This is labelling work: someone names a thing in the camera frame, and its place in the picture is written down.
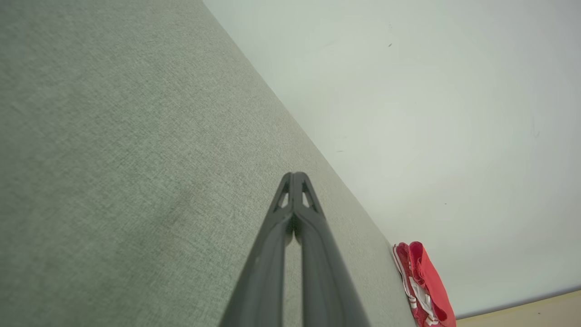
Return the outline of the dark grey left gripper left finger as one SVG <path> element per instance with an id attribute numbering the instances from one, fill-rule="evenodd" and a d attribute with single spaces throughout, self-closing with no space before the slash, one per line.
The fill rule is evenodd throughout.
<path id="1" fill-rule="evenodd" d="M 221 327 L 281 327 L 284 302 L 284 263 L 287 231 L 291 221 L 289 203 L 292 173 L 286 173 L 239 276 L 219 323 Z"/>

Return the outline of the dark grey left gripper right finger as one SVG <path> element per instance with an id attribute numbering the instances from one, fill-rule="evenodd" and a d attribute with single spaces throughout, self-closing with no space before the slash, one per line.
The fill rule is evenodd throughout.
<path id="1" fill-rule="evenodd" d="M 303 325 L 369 327 L 311 180 L 303 172 L 294 174 L 294 220 L 302 248 Z"/>

